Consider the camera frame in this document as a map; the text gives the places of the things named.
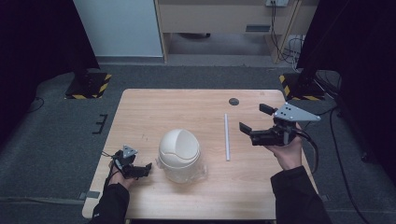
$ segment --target white rod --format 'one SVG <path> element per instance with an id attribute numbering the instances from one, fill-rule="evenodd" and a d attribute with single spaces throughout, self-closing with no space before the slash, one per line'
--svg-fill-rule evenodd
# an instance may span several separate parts
<path id="1" fill-rule="evenodd" d="M 225 130 L 225 160 L 230 160 L 230 141 L 228 138 L 228 116 L 224 114 L 224 130 Z"/>

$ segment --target black cable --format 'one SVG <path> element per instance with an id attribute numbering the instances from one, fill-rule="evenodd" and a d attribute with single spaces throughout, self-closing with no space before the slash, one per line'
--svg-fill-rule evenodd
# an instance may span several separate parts
<path id="1" fill-rule="evenodd" d="M 287 55 L 283 52 L 281 52 L 279 45 L 277 43 L 277 38 L 276 38 L 276 33 L 275 33 L 275 18 L 276 18 L 276 0 L 271 1 L 271 5 L 272 5 L 272 17 L 271 17 L 271 40 L 273 41 L 273 44 L 276 47 L 276 52 L 277 52 L 277 58 L 279 60 L 285 61 L 286 63 L 293 63 L 293 62 L 289 62 L 288 58 L 290 57 L 290 55 Z"/>
<path id="2" fill-rule="evenodd" d="M 304 36 L 300 35 L 300 51 L 303 49 Z"/>
<path id="3" fill-rule="evenodd" d="M 102 156 L 105 156 L 105 157 L 112 157 L 110 154 L 106 153 L 105 151 L 102 151 Z"/>
<path id="4" fill-rule="evenodd" d="M 349 197 L 349 200 L 351 201 L 351 203 L 352 203 L 353 207 L 355 208 L 356 212 L 358 213 L 358 215 L 361 217 L 361 219 L 364 221 L 364 223 L 370 224 L 369 221 L 367 221 L 367 219 L 363 216 L 363 214 L 362 214 L 361 211 L 359 210 L 358 206 L 356 205 L 355 200 L 353 199 L 352 194 L 351 194 L 351 192 L 350 192 L 349 185 L 348 185 L 348 183 L 347 183 L 347 176 L 346 176 L 345 171 L 344 171 L 343 163 L 341 162 L 340 152 L 339 152 L 339 150 L 338 150 L 337 141 L 336 141 L 336 139 L 335 139 L 335 134 L 334 134 L 334 129 L 333 129 L 333 127 L 332 127 L 332 113 L 334 112 L 334 110 L 335 110 L 336 108 L 334 108 L 334 109 L 332 110 L 332 112 L 330 113 L 330 129 L 331 129 L 331 131 L 332 131 L 332 140 L 334 141 L 335 152 L 336 152 L 336 154 L 337 154 L 338 164 L 340 165 L 341 174 L 342 174 L 342 176 L 343 176 L 344 184 L 345 184 L 345 186 L 346 186 L 346 192 L 347 192 L 347 195 L 348 195 L 348 197 Z"/>
<path id="5" fill-rule="evenodd" d="M 298 37 L 294 37 L 294 38 L 290 39 L 290 40 L 289 40 L 289 48 L 288 48 L 288 49 L 285 49 L 285 50 L 287 50 L 287 51 L 289 52 L 289 54 L 282 53 L 283 55 L 288 56 L 288 58 L 291 57 L 291 55 L 290 55 L 291 53 L 301 54 L 301 52 L 295 51 L 295 50 L 292 49 L 292 47 L 291 47 L 291 41 L 293 41 L 293 40 L 300 40 L 300 51 L 301 51 L 301 49 L 303 48 L 303 42 L 304 42 L 303 39 L 298 38 Z"/>
<path id="6" fill-rule="evenodd" d="M 330 80 L 329 80 L 329 78 L 327 77 L 327 74 L 325 73 L 325 77 L 326 77 L 326 80 L 323 78 L 323 77 L 321 77 L 318 73 L 316 73 L 316 75 L 315 75 L 315 81 L 328 93 L 328 94 L 330 94 L 331 96 L 333 96 L 333 97 L 335 97 L 335 96 L 337 96 L 338 95 L 338 92 L 339 92 L 339 83 L 340 83 L 340 80 L 341 80 L 341 77 L 338 77 L 338 84 L 337 84 L 337 86 L 334 86 L 331 82 L 330 82 Z"/>
<path id="7" fill-rule="evenodd" d="M 329 112 L 332 112 L 332 110 L 333 109 L 335 109 L 337 106 L 335 106 L 335 107 L 333 107 L 333 108 L 331 108 L 331 109 L 328 109 L 328 110 L 326 110 L 326 111 L 324 111 L 324 112 L 321 112 L 321 113 L 318 113 L 318 114 L 315 114 L 316 116 L 322 116 L 322 115 L 325 115 L 325 114 L 327 114 L 327 113 L 329 113 Z M 305 124 L 305 126 L 303 127 L 303 130 L 304 131 L 306 131 L 306 128 L 308 127 L 308 125 L 310 125 L 312 123 L 312 121 L 308 121 L 308 123 L 306 123 Z"/>
<path id="8" fill-rule="evenodd" d="M 311 174 L 314 174 L 317 169 L 318 169 L 318 164 L 319 164 L 319 156 L 318 156 L 318 146 L 317 144 L 312 140 L 311 136 L 309 136 L 308 133 L 301 129 L 296 129 L 296 135 L 304 138 L 308 143 L 311 145 L 311 147 L 314 149 L 314 166 L 311 169 Z"/>
<path id="9" fill-rule="evenodd" d="M 108 180 L 110 180 L 111 179 L 111 177 L 113 177 L 113 175 L 115 175 L 116 173 L 118 173 L 119 172 L 119 170 L 118 171 L 116 171 L 116 172 L 114 172 L 112 175 L 109 175 L 108 176 Z"/>

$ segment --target white wall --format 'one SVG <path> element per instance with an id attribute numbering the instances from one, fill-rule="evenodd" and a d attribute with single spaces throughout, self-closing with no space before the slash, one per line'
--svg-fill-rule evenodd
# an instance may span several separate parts
<path id="1" fill-rule="evenodd" d="M 162 57 L 154 0 L 74 0 L 96 56 Z"/>

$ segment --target table top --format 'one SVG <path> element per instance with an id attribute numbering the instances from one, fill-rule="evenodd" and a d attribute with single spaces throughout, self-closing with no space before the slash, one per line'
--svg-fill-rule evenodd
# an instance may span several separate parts
<path id="1" fill-rule="evenodd" d="M 231 98 L 239 105 L 231 105 Z M 272 152 L 251 145 L 250 138 L 239 131 L 239 122 L 253 130 L 269 129 L 273 117 L 263 114 L 259 104 L 281 107 L 284 103 L 281 91 L 126 90 L 103 151 L 113 155 L 127 145 L 138 150 L 135 166 L 153 163 L 149 176 L 130 189 L 126 218 L 276 219 L 270 178 L 281 168 Z M 224 114 L 228 115 L 229 161 Z M 177 184 L 158 168 L 160 141 L 174 129 L 186 129 L 198 139 L 207 166 L 205 179 Z M 109 162 L 108 157 L 100 158 L 90 191 L 102 192 Z M 310 173 L 305 155 L 303 164 Z M 87 198 L 82 215 L 91 218 L 98 202 Z"/>

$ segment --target yellow black hazard tape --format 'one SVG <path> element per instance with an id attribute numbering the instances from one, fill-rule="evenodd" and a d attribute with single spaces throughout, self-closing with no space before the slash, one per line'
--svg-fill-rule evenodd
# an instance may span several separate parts
<path id="1" fill-rule="evenodd" d="M 291 96 L 290 95 L 290 87 L 289 87 L 288 81 L 285 79 L 285 77 L 283 75 L 279 76 L 279 79 L 280 79 L 280 82 L 282 83 L 282 87 L 283 87 L 283 90 L 285 92 L 287 100 L 312 100 L 312 101 L 324 100 L 323 96 L 315 96 L 315 95 L 303 95 L 303 96 L 298 96 L 298 97 Z"/>
<path id="2" fill-rule="evenodd" d="M 103 94 L 105 93 L 105 90 L 107 88 L 108 82 L 110 81 L 111 75 L 106 74 L 105 78 L 102 81 L 102 84 L 100 85 L 100 88 L 98 92 L 94 94 L 81 94 L 81 93 L 76 93 L 76 94 L 69 94 L 64 97 L 64 99 L 95 99 L 95 98 L 102 98 Z"/>

